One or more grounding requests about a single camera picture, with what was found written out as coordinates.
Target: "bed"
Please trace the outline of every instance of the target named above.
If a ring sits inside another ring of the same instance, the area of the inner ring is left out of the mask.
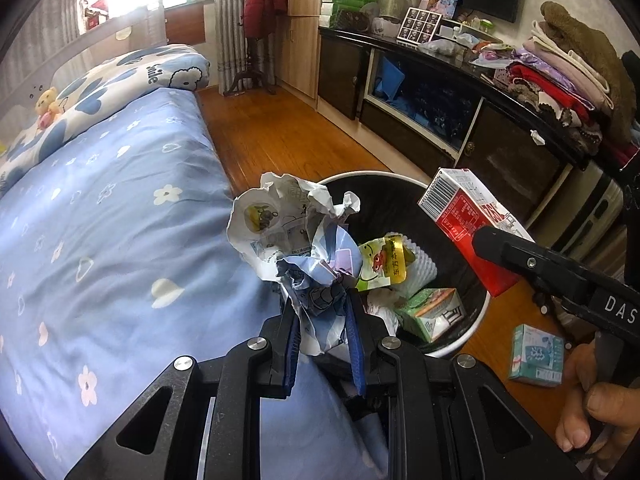
[[[0,450],[25,478],[63,479],[173,359],[222,356],[280,311],[226,239],[193,94],[208,71],[185,45],[107,60],[0,158]],[[306,356],[261,433],[265,479],[386,476],[377,416],[353,422]]]

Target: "child photo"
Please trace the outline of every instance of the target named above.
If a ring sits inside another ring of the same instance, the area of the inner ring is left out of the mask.
[[[442,14],[444,18],[450,20],[456,12],[458,0],[429,0],[428,10]]]

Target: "red carton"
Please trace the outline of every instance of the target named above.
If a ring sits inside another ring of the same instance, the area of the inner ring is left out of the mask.
[[[455,243],[493,297],[513,286],[519,275],[476,256],[474,233],[491,225],[533,241],[524,227],[470,170],[438,170],[418,205]]]

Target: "purple cloth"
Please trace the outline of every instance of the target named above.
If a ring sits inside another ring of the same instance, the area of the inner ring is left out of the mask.
[[[546,61],[541,60],[538,56],[529,52],[526,48],[517,48],[511,53],[511,57],[523,65],[540,72],[544,77],[555,83],[556,86],[577,98],[582,104],[584,104],[587,110],[595,110],[595,106],[580,95],[578,89],[569,78],[559,70],[549,65]]]

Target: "yellow wrapper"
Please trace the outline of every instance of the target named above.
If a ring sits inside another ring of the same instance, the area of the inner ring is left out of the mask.
[[[407,263],[402,237],[376,238],[358,248],[362,255],[362,270],[356,286],[358,290],[370,290],[404,282]],[[407,252],[407,256],[412,258],[413,253]]]

